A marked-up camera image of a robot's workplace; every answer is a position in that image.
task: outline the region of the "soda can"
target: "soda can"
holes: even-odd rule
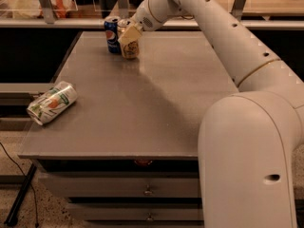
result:
[[[132,21],[131,19],[120,20],[118,22],[118,27],[117,27],[118,37],[120,37],[124,33],[124,31],[128,26],[132,26],[132,25],[134,25],[134,21]],[[120,43],[120,45],[121,45],[122,56],[126,59],[134,59],[140,54],[140,47],[138,40],[126,45]]]
[[[121,20],[119,16],[108,16],[104,19],[104,30],[108,51],[121,53],[121,46],[118,41],[117,23]]]
[[[74,87],[62,81],[31,102],[27,113],[39,125],[47,124],[73,104],[77,97]]]

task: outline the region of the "drawer handle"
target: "drawer handle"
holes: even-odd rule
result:
[[[151,213],[149,213],[149,217],[146,219],[146,221],[148,221],[148,222],[153,222],[154,221],[154,219],[152,218]]]
[[[145,189],[145,191],[143,192],[143,194],[144,194],[145,196],[152,196],[154,193],[153,193],[153,191],[151,191],[150,186],[149,186],[149,185],[146,185],[146,189]]]

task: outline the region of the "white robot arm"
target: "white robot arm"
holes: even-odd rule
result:
[[[214,0],[145,0],[133,19],[156,30],[192,14],[239,93],[206,112],[199,174],[206,228],[295,228],[292,153],[304,143],[304,87]]]

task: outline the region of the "table top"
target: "table top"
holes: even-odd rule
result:
[[[237,89],[199,31],[145,32],[139,43],[126,60],[108,52],[104,32],[83,32],[57,80],[79,98],[33,123],[19,157],[196,159],[204,112]]]

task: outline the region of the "drawer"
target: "drawer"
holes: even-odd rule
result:
[[[105,173],[42,173],[39,181],[58,197],[199,198],[197,175],[148,176]]]
[[[203,221],[85,221],[85,228],[203,228]]]
[[[83,220],[119,221],[203,221],[199,204],[69,203],[68,212]]]

